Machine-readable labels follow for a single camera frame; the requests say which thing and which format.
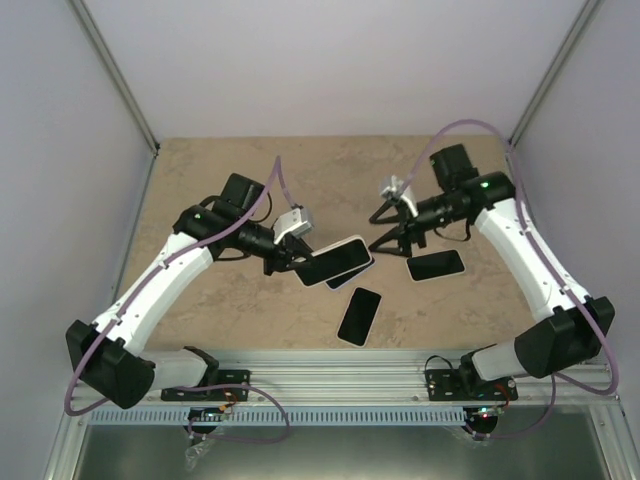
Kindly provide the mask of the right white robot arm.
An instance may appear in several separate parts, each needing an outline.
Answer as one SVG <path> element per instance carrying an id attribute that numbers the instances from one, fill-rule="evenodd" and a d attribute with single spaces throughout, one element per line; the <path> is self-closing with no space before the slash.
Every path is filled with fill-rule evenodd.
<path id="1" fill-rule="evenodd" d="M 425 246 L 427 232 L 462 221 L 493 245 L 535 321 L 510 341 L 464 355 L 458 369 L 462 393 L 481 399 L 500 380 L 544 378 L 596 357 L 614 306 L 606 297 L 593 297 L 566 271 L 517 200 L 511 179 L 502 171 L 480 174 L 461 144 L 432 154 L 430 164 L 442 190 L 437 196 L 418 201 L 400 178 L 382 182 L 384 202 L 369 221 L 392 228 L 370 251 L 409 258 L 413 246 Z"/>

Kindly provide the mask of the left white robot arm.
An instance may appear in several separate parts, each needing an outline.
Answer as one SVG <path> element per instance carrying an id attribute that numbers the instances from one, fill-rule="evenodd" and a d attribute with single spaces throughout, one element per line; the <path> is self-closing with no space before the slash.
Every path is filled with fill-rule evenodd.
<path id="1" fill-rule="evenodd" d="M 184 210 L 159 254 L 121 298 L 91 323 L 77 320 L 67 330 L 73 379 L 122 409 L 154 390 L 213 396 L 220 376 L 214 357 L 193 346 L 152 356 L 145 346 L 186 287 L 228 249 L 242 259 L 262 259 L 267 276 L 310 265 L 311 250 L 302 239 L 313 228 L 309 210 L 293 203 L 265 227 L 252 217 L 269 197 L 268 186 L 232 174 L 221 194 Z"/>

